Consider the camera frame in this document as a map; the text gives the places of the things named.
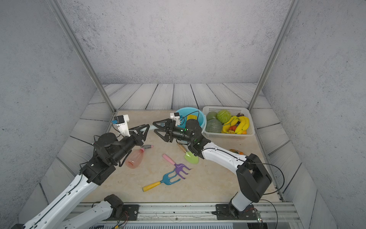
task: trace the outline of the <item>white plastic basket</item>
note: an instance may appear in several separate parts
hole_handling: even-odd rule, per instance
[[[215,111],[218,112],[222,109],[226,109],[231,113],[231,116],[237,115],[238,113],[242,113],[245,117],[249,118],[249,128],[247,129],[247,134],[222,134],[222,133],[211,133],[207,132],[206,130],[204,133],[207,135],[208,138],[210,137],[223,137],[223,138],[236,138],[236,139],[244,139],[246,137],[254,136],[254,126],[253,126],[253,119],[248,111],[248,109],[243,107],[214,107],[214,106],[206,106],[203,108],[202,112],[205,116],[207,116],[208,112]]]

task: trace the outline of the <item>tomato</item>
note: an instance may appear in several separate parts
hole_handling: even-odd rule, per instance
[[[231,126],[231,127],[229,128],[229,130],[233,130],[233,131],[235,131],[235,130],[236,130],[236,126]]]

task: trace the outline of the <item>pink spray bottle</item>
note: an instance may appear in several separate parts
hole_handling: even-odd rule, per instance
[[[131,169],[137,168],[141,164],[145,149],[150,149],[153,147],[154,147],[153,145],[143,145],[141,146],[141,149],[133,151],[126,160],[127,167]]]

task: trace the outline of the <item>gray wall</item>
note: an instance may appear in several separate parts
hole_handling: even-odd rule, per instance
[[[0,2],[0,227],[9,228],[96,90],[44,0]]]
[[[104,84],[257,82],[290,0],[59,0]]]
[[[303,0],[264,87],[340,228],[366,223],[365,12]]]

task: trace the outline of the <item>yellow sponge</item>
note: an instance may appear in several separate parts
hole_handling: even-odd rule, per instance
[[[190,120],[190,119],[195,119],[195,120],[197,120],[197,116],[195,116],[195,115],[188,115],[188,116],[187,116],[187,121],[188,121],[188,120]]]

